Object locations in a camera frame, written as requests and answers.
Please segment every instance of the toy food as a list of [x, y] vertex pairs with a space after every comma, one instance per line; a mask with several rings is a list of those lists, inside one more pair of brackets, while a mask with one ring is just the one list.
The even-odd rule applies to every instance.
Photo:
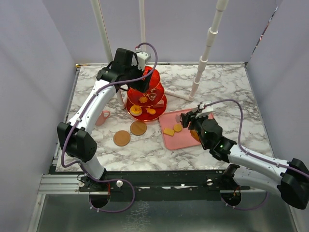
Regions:
[[146, 108], [147, 113], [151, 114], [151, 115], [155, 115], [155, 109], [151, 109], [151, 108]]
[[147, 130], [147, 125], [143, 121], [135, 121], [131, 124], [130, 130], [134, 135], [142, 135]]
[[139, 105], [133, 105], [130, 108], [130, 113], [133, 116], [140, 116], [142, 114], [143, 110], [141, 109], [141, 107]]
[[177, 123], [177, 124], [174, 125], [173, 129], [176, 132], [181, 132], [183, 130], [183, 127], [182, 127], [182, 125]]
[[191, 136], [198, 142], [200, 142], [198, 134], [195, 130], [190, 130]]
[[130, 142], [131, 136], [129, 132], [120, 130], [114, 135], [113, 140], [117, 146], [125, 146]]
[[167, 127], [166, 127], [166, 128], [164, 129], [163, 133], [164, 133], [164, 134], [167, 134], [167, 135], [169, 135], [169, 136], [174, 136], [175, 131], [172, 130], [172, 129], [170, 129], [170, 128], [167, 128]]
[[160, 100], [156, 105], [153, 106], [153, 108], [161, 108], [164, 106], [164, 101]]
[[146, 103], [148, 101], [148, 98], [145, 96], [140, 97], [139, 99], [140, 103]]

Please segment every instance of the white marble table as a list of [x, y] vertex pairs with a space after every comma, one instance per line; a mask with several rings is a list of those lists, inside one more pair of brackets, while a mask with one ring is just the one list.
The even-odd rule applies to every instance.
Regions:
[[[97, 72], [103, 66], [82, 66], [69, 111], [71, 118], [87, 98]], [[158, 65], [164, 88], [188, 94], [197, 65]], [[252, 150], [272, 156], [263, 123], [243, 65], [209, 65], [203, 73], [201, 83], [193, 102], [167, 96], [166, 112], [194, 108], [200, 101], [233, 98], [240, 102], [244, 110], [242, 144]], [[214, 106], [214, 116], [224, 130], [224, 136], [237, 140], [239, 131], [239, 108], [233, 102]], [[119, 130], [130, 130], [134, 121], [126, 110], [120, 110], [114, 97], [105, 110], [111, 116], [99, 127], [95, 127], [92, 137], [98, 144], [97, 156], [109, 171], [155, 171], [155, 170], [199, 170], [224, 169], [227, 164], [214, 159], [201, 146], [170, 151], [165, 148], [158, 120], [147, 123], [147, 132], [142, 136], [131, 136], [127, 146], [119, 147], [113, 142], [113, 135]], [[65, 162], [72, 158], [66, 156]], [[57, 172], [81, 171], [78, 165], [63, 168], [60, 159]]]

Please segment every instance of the white pole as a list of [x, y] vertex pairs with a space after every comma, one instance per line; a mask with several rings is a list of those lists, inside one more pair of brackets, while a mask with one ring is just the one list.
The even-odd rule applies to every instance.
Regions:
[[179, 93], [175, 93], [172, 90], [168, 90], [168, 89], [164, 89], [164, 93], [176, 98], [181, 98], [181, 99], [185, 99], [187, 101], [189, 101], [189, 96], [188, 95], [184, 95], [184, 94], [179, 94]]
[[221, 22], [222, 14], [223, 14], [223, 11], [226, 9], [227, 3], [228, 3], [228, 0], [218, 0], [217, 2], [217, 5], [216, 5], [217, 11], [214, 16], [212, 26], [211, 28], [208, 29], [208, 33], [207, 33], [206, 48], [205, 48], [203, 55], [199, 58], [197, 74], [192, 83], [192, 89], [189, 95], [190, 101], [194, 100], [195, 92], [198, 89], [199, 81], [201, 79], [202, 73], [205, 70], [205, 67], [208, 61], [209, 52], [218, 34], [218, 28]]
[[[146, 42], [144, 0], [140, 0], [140, 39], [142, 43]], [[142, 45], [141, 48], [146, 51], [146, 45]]]
[[[95, 18], [97, 21], [98, 30], [100, 32], [100, 35], [103, 41], [107, 61], [108, 63], [110, 63], [113, 60], [112, 51], [111, 51], [110, 42], [108, 41], [108, 37], [107, 37], [107, 32], [105, 28], [104, 17], [103, 17], [103, 12], [102, 12], [101, 5], [100, 5], [100, 0], [91, 0], [91, 5], [92, 5], [93, 13], [95, 14]], [[117, 99], [118, 99], [118, 104], [119, 104], [120, 109], [123, 110], [125, 108], [125, 104], [122, 99], [120, 90], [118, 90], [117, 92]]]

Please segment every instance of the pink mug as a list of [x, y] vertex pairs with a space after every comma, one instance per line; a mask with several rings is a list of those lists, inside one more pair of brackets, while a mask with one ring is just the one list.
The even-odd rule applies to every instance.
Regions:
[[106, 121], [106, 119], [109, 118], [109, 116], [111, 116], [111, 113], [108, 110], [102, 111], [101, 115], [96, 121], [96, 126], [101, 126]]

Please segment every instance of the white wall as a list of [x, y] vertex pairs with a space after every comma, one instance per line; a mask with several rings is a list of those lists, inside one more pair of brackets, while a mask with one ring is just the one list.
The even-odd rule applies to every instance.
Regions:
[[74, 78], [41, 0], [0, 1], [0, 231], [27, 231]]
[[[106, 62], [90, 0], [43, 0], [77, 63]], [[140, 42], [138, 0], [100, 0], [112, 53]], [[159, 61], [198, 62], [216, 0], [145, 0], [146, 41]], [[249, 61], [276, 0], [231, 0], [209, 61]]]
[[[309, 1], [284, 0], [248, 64], [274, 154], [309, 167]], [[309, 206], [298, 211], [309, 228]]]

